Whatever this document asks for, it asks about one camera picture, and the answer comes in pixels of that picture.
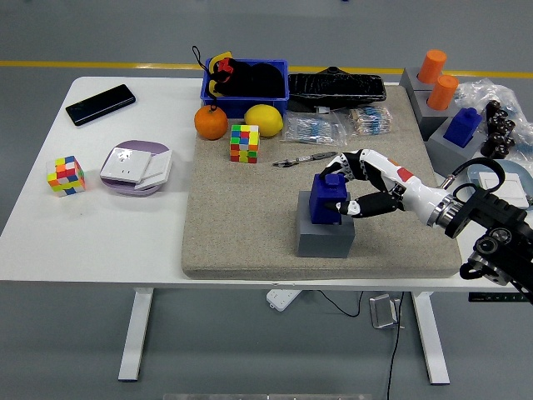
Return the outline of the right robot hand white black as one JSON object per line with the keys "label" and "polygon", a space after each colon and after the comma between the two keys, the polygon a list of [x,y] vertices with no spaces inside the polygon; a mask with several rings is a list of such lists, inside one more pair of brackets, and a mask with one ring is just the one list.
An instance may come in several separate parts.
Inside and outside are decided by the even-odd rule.
{"label": "right robot hand white black", "polygon": [[412,172],[371,149],[344,152],[319,174],[336,174],[346,182],[368,181],[377,192],[345,202],[328,202],[326,208],[352,218],[368,218],[395,210],[411,211],[427,226],[434,226],[451,195],[428,187]]}

